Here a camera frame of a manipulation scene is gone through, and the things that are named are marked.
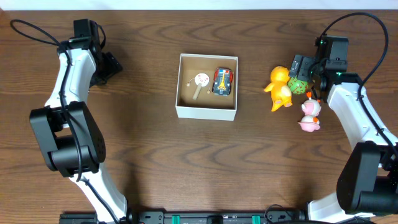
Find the orange duck toy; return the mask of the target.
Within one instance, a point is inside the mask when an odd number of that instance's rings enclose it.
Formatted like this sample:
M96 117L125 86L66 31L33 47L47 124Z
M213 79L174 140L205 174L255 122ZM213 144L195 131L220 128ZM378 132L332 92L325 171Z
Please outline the orange duck toy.
M292 106L292 92L287 85L290 80L289 70L285 67L277 66L271 71L270 79L271 82L265 87L264 91L271 93L271 111L277 111L282 106Z

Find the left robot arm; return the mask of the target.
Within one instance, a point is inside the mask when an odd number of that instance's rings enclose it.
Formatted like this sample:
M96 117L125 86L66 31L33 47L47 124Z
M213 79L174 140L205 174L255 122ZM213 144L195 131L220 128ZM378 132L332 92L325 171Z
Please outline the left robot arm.
M131 223L127 199L104 164L104 137L86 102L94 77L110 54L93 37L59 43L60 69L50 98L29 116L47 167L74 182L96 210L98 223Z

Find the white pellet drum toy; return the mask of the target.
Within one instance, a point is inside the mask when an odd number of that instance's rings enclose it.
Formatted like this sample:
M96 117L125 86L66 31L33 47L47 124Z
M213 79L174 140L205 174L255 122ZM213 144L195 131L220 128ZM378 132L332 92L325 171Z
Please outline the white pellet drum toy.
M206 87L210 83L210 77L205 73L198 73L194 78L191 78L188 83L186 84L187 87L191 85L191 82L195 82L196 89L192 96L193 100L196 100L201 92L203 87Z

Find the grey toy car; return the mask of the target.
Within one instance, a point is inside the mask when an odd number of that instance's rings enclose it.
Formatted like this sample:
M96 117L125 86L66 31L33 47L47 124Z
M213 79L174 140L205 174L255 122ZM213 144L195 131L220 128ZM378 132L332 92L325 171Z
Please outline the grey toy car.
M233 71L228 68L217 68L215 71L212 92L216 95L228 96L232 90Z

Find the green polyhedral die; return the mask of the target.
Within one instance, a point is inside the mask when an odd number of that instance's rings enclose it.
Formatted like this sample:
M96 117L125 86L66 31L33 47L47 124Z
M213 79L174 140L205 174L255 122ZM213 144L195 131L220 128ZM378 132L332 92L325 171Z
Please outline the green polyhedral die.
M308 83L305 81L301 81L297 78L291 78L287 82L287 86L291 90L291 92L295 95L304 94L308 90Z

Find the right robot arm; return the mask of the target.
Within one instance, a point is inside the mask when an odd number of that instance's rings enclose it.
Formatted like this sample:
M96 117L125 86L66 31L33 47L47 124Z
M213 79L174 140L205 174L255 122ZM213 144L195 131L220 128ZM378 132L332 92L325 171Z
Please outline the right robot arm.
M370 104L356 73L328 68L328 60L296 55L290 77L312 82L337 115L352 148L336 191L307 205L311 221L343 223L397 214L397 137Z

